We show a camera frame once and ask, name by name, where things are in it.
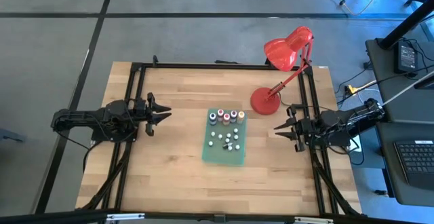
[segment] keyboard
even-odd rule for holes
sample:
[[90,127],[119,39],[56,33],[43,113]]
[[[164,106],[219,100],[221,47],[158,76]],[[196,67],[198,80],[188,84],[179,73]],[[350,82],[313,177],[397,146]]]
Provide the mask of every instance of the keyboard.
[[433,141],[395,142],[407,183],[413,187],[434,190]]

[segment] lamp base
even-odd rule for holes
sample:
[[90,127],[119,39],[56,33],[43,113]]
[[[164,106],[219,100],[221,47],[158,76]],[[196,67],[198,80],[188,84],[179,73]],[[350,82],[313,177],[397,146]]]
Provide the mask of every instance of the lamp base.
[[271,115],[276,112],[280,105],[280,97],[278,94],[265,100],[269,95],[270,88],[258,88],[250,97],[250,105],[255,112],[261,115]]

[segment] lamp arm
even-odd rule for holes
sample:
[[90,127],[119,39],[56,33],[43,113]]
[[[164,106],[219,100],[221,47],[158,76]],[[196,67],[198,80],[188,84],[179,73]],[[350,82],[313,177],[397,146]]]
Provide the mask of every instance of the lamp arm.
[[286,84],[288,84],[293,78],[295,78],[298,74],[300,74],[307,67],[310,66],[311,50],[312,50],[312,41],[308,42],[302,49],[300,68],[296,72],[294,72],[291,76],[289,76],[284,82],[280,82],[276,86],[271,88],[267,97],[265,98],[266,100],[271,98],[272,96],[276,95],[282,89],[284,89]]

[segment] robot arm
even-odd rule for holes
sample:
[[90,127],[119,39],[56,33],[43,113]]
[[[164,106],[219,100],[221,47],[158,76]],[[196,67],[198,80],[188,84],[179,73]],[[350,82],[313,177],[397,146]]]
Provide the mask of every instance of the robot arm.
[[277,135],[298,140],[296,151],[303,151],[304,144],[300,136],[310,138],[314,145],[319,146],[349,146],[349,139],[367,130],[384,119],[384,109],[374,99],[370,98],[362,106],[348,111],[322,111],[315,119],[297,120],[297,109],[303,105],[291,105],[286,109],[289,119],[277,126],[275,130],[292,126],[291,132],[277,132]]
[[146,133],[154,135],[153,125],[169,117],[169,107],[158,105],[152,93],[148,93],[147,103],[139,98],[134,101],[134,108],[128,109],[124,100],[110,102],[96,111],[71,111],[61,109],[53,116],[51,127],[55,132],[70,130],[76,126],[91,128],[95,141],[132,141],[140,122],[147,122]]

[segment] red desk lamp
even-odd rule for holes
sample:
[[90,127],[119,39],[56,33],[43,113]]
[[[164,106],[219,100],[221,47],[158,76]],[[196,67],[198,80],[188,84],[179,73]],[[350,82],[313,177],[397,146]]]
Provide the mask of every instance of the red desk lamp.
[[278,92],[310,65],[312,44],[311,30],[305,26],[300,26],[288,37],[274,39],[264,45],[268,60],[281,71],[290,71],[294,67],[300,49],[302,49],[301,63],[300,68],[284,82],[278,83],[273,88],[258,88],[253,92],[250,97],[250,104],[255,112],[261,115],[270,115],[278,110],[280,105]]

